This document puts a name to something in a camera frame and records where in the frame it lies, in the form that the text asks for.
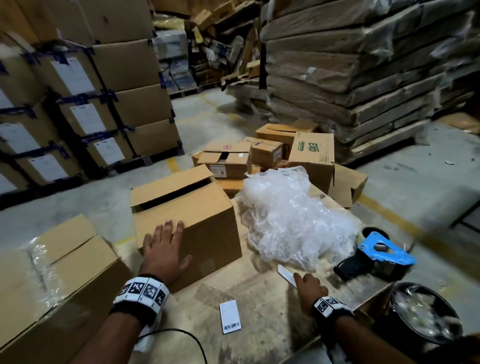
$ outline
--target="wristband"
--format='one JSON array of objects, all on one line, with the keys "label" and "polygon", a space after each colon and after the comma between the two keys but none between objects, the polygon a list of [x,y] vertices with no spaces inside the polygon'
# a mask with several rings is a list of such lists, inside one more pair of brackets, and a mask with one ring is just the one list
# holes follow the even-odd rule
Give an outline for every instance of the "wristband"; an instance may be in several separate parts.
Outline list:
[{"label": "wristband", "polygon": [[150,326],[167,302],[168,294],[168,288],[158,277],[142,274],[125,283],[113,300],[110,314],[123,312]]},{"label": "wristband", "polygon": [[335,343],[333,331],[335,321],[342,316],[355,318],[352,310],[346,304],[330,296],[315,301],[312,306],[312,316],[317,322],[320,336],[326,347],[332,347]]}]

